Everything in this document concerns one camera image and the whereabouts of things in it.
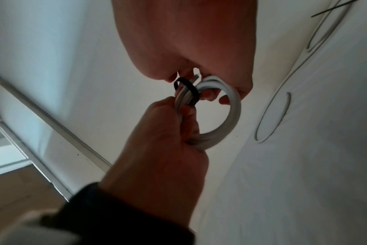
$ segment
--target person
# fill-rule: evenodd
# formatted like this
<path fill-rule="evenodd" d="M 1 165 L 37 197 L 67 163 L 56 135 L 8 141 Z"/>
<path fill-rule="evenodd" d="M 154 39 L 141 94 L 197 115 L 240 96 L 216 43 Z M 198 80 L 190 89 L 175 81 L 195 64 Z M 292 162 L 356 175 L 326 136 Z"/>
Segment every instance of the person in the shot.
<path fill-rule="evenodd" d="M 217 75 L 243 99 L 252 89 L 256 0 L 112 0 L 120 38 L 145 76 L 172 82 Z M 205 90 L 213 101 L 220 91 Z M 149 106 L 100 183 L 84 187 L 55 213 L 30 214 L 0 244 L 193 244 L 189 221 L 208 157 L 186 143 L 199 134 L 196 109 L 174 97 Z M 228 104 L 221 97 L 221 104 Z"/>

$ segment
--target white cable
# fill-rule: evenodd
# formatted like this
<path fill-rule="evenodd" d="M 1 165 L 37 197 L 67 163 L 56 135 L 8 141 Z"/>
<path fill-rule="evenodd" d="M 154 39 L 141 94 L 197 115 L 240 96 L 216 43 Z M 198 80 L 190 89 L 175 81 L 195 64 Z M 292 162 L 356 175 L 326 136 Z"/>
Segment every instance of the white cable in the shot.
<path fill-rule="evenodd" d="M 195 75 L 190 82 L 194 83 L 197 79 L 198 75 Z M 227 85 L 217 76 L 204 78 L 196 85 L 196 88 L 199 92 L 209 88 L 219 88 L 226 93 L 231 105 L 227 119 L 218 128 L 209 133 L 193 136 L 188 141 L 189 144 L 194 145 L 196 148 L 206 150 L 220 143 L 235 128 L 240 119 L 241 102 L 237 90 Z M 179 113 L 181 108 L 189 104 L 192 99 L 192 92 L 184 86 L 175 99 L 174 107 L 176 112 Z"/>

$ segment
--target black zip tie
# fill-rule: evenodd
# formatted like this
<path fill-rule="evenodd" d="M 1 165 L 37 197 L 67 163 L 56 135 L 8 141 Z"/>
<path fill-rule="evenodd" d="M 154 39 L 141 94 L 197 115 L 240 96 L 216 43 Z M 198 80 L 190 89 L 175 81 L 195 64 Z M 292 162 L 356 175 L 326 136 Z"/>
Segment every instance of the black zip tie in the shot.
<path fill-rule="evenodd" d="M 193 99 L 190 101 L 189 105 L 196 105 L 197 102 L 200 100 L 200 93 L 196 89 L 196 87 L 187 79 L 183 77 L 179 77 L 177 80 L 174 81 L 174 89 L 177 91 L 178 89 L 178 82 L 185 85 L 190 92 L 192 92 Z"/>
<path fill-rule="evenodd" d="M 339 8 L 339 7 L 342 7 L 342 6 L 348 5 L 349 3 L 352 3 L 352 2 L 355 2 L 355 1 L 358 1 L 358 0 L 351 0 L 351 1 L 349 1 L 349 2 L 346 2 L 346 3 L 343 3 L 343 4 L 337 5 L 337 6 L 335 6 L 335 7 L 332 7 L 332 8 L 326 9 L 325 11 L 322 11 L 322 12 L 320 12 L 320 13 L 317 13 L 317 14 L 315 14 L 315 15 L 311 16 L 311 17 L 313 18 L 313 17 L 315 17 L 315 16 L 318 16 L 318 15 L 321 15 L 321 14 L 323 14 L 323 13 L 329 12 L 329 11 L 331 11 L 331 10 L 333 10 L 333 9 L 336 9 L 336 8 Z"/>

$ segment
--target thin white wire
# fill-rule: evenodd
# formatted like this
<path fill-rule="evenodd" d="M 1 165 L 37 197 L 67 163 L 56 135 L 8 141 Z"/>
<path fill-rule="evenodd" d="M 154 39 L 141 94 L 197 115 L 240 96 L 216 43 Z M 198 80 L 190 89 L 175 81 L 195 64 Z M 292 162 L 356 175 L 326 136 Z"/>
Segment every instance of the thin white wire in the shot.
<path fill-rule="evenodd" d="M 197 79 L 198 75 L 195 75 L 190 82 L 194 83 Z M 193 136 L 188 141 L 189 144 L 194 145 L 196 148 L 206 150 L 220 143 L 236 127 L 240 119 L 241 102 L 237 90 L 227 85 L 217 76 L 208 76 L 202 79 L 196 85 L 196 88 L 199 92 L 209 88 L 219 88 L 226 93 L 231 105 L 227 119 L 218 128 L 209 133 Z M 192 92 L 184 86 L 175 99 L 174 107 L 177 113 L 180 112 L 184 105 L 189 104 L 192 99 Z"/>

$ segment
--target person's left hand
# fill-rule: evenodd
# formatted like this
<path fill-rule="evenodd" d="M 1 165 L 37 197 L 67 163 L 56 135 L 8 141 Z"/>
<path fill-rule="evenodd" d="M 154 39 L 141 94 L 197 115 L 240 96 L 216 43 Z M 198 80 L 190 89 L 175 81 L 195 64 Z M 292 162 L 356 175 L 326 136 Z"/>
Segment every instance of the person's left hand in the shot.
<path fill-rule="evenodd" d="M 204 187 L 208 157 L 186 141 L 199 134 L 196 109 L 174 97 L 153 103 L 100 183 L 106 193 L 148 214 L 188 227 Z"/>

